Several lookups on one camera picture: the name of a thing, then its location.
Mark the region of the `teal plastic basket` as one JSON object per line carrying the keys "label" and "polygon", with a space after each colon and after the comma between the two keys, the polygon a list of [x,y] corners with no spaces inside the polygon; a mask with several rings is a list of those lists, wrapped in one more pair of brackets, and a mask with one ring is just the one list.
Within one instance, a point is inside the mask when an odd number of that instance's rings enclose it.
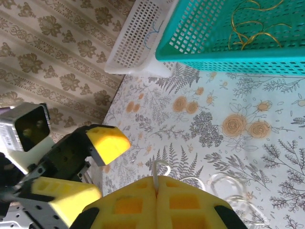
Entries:
{"label": "teal plastic basket", "polygon": [[305,0],[178,0],[156,58],[203,71],[305,75]]}

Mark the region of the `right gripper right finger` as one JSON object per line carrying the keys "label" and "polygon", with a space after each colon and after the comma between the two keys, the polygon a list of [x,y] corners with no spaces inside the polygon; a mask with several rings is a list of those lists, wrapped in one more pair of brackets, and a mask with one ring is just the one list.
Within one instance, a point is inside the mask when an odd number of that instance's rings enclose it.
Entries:
{"label": "right gripper right finger", "polygon": [[248,229],[223,199],[171,177],[158,181],[157,229]]}

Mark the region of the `floral table cloth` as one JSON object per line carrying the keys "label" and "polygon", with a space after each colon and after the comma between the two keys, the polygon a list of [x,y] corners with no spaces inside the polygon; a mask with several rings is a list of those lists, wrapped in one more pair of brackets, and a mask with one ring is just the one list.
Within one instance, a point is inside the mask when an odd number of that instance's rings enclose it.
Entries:
{"label": "floral table cloth", "polygon": [[305,229],[305,75],[127,75],[104,120],[131,148],[90,175],[110,194],[152,174],[229,200],[250,229]]}

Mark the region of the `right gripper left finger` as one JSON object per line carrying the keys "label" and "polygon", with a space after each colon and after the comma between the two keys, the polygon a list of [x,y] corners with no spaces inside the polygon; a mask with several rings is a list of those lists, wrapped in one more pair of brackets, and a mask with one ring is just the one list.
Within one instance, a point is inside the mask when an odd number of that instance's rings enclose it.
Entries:
{"label": "right gripper left finger", "polygon": [[157,229],[152,177],[142,178],[86,206],[71,229]]}

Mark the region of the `white plastic basket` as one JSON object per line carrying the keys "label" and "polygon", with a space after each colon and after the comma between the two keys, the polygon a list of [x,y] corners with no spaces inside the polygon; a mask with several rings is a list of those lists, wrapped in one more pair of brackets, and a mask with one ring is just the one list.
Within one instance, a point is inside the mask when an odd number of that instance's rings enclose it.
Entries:
{"label": "white plastic basket", "polygon": [[155,51],[178,0],[136,0],[104,70],[110,74],[170,77],[173,62],[160,62]]}

